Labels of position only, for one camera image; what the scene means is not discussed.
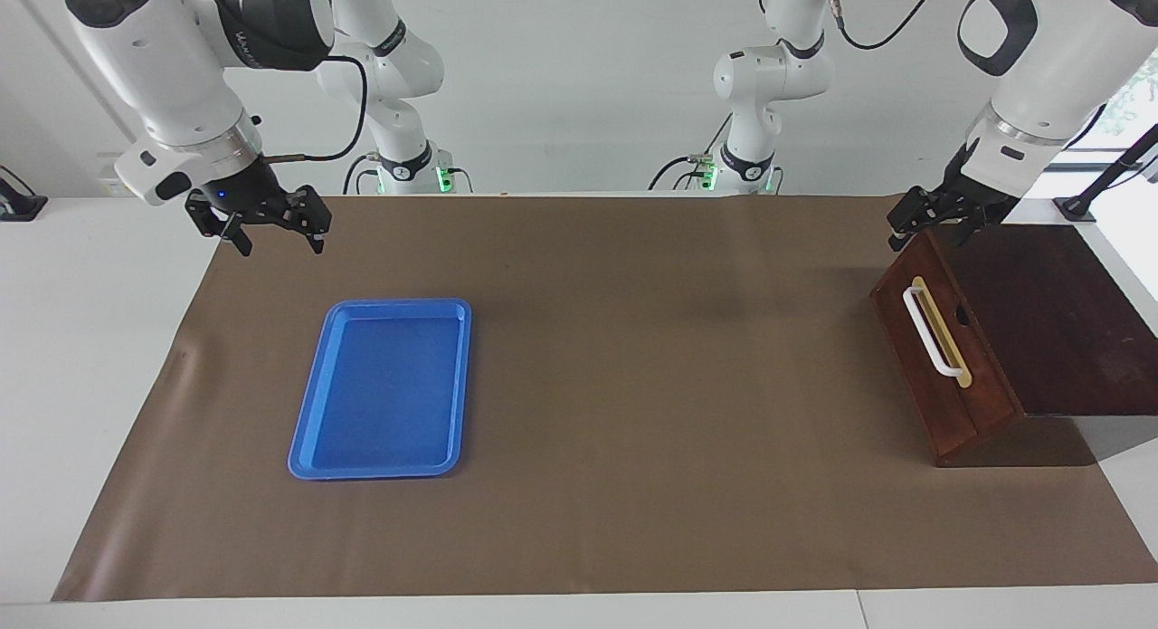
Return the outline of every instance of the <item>brown table cover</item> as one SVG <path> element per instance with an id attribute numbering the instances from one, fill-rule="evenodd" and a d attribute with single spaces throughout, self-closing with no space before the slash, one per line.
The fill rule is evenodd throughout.
<path id="1" fill-rule="evenodd" d="M 1099 468 L 931 466 L 867 298 L 892 202 L 330 199 L 320 258 L 254 229 L 54 599 L 1158 580 Z M 328 308 L 442 295 L 475 310 L 459 467 L 294 480 Z"/>

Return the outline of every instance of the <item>blue tray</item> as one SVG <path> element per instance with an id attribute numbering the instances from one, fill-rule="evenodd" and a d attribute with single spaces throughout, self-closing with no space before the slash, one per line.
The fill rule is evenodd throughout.
<path id="1" fill-rule="evenodd" d="M 347 300 L 325 317 L 290 471 L 300 480 L 435 477 L 459 461 L 466 300 Z"/>

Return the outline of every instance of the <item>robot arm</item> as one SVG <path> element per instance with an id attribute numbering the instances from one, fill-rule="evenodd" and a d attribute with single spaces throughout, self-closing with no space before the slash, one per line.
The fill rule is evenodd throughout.
<path id="1" fill-rule="evenodd" d="M 243 225 L 293 229 L 321 254 L 329 209 L 309 186 L 280 188 L 222 73 L 315 68 L 334 43 L 329 0 L 65 1 L 86 51 L 145 123 L 147 137 L 116 163 L 132 192 L 153 205 L 188 196 L 197 228 L 244 255 Z"/>
<path id="2" fill-rule="evenodd" d="M 442 88 L 438 51 L 409 30 L 390 0 L 334 0 L 334 22 L 343 36 L 335 54 L 353 57 L 369 75 L 366 125 L 378 146 L 386 192 L 448 191 L 450 154 L 426 138 L 417 110 L 403 102 Z M 361 85 L 349 70 L 323 65 L 317 76 L 331 97 L 359 104 Z"/>
<path id="3" fill-rule="evenodd" d="M 814 97 L 833 83 L 833 61 L 823 51 L 828 0 L 764 1 L 777 44 L 745 47 L 716 65 L 716 93 L 732 109 L 732 130 L 713 149 L 720 189 L 764 188 L 780 134 L 780 118 L 770 104 Z"/>
<path id="4" fill-rule="evenodd" d="M 944 183 L 889 213 L 895 250 L 940 221 L 960 218 L 963 242 L 1004 220 L 1158 46 L 1158 0 L 970 0 L 958 38 L 1001 81 Z"/>

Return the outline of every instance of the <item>wooden drawer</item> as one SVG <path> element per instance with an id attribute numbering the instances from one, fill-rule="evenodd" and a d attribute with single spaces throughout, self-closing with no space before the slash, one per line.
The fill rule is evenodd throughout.
<path id="1" fill-rule="evenodd" d="M 1068 226 L 1001 226 L 965 248 L 931 229 L 872 300 L 939 466 L 1090 465 L 1158 437 L 1158 341 Z M 1058 316 L 1078 310 L 1091 315 L 1078 335 L 1099 341 L 1050 350 L 1060 324 L 1075 323 Z M 1116 337 L 1142 350 L 1122 353 Z M 1111 402 L 1121 383 L 1105 370 L 1107 351 L 1153 387 Z M 1100 392 L 1058 394 L 1064 373 Z"/>

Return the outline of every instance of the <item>white table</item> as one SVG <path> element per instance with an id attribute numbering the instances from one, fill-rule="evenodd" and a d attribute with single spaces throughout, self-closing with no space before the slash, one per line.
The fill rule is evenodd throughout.
<path id="1" fill-rule="evenodd" d="M 1045 200 L 1018 219 L 1055 221 Z M 1083 234 L 1158 328 L 1158 302 L 1097 228 Z M 47 605 L 213 250 L 178 205 L 53 200 L 0 226 L 0 628 L 1158 626 L 1158 585 Z M 1102 468 L 1158 551 L 1158 443 Z"/>

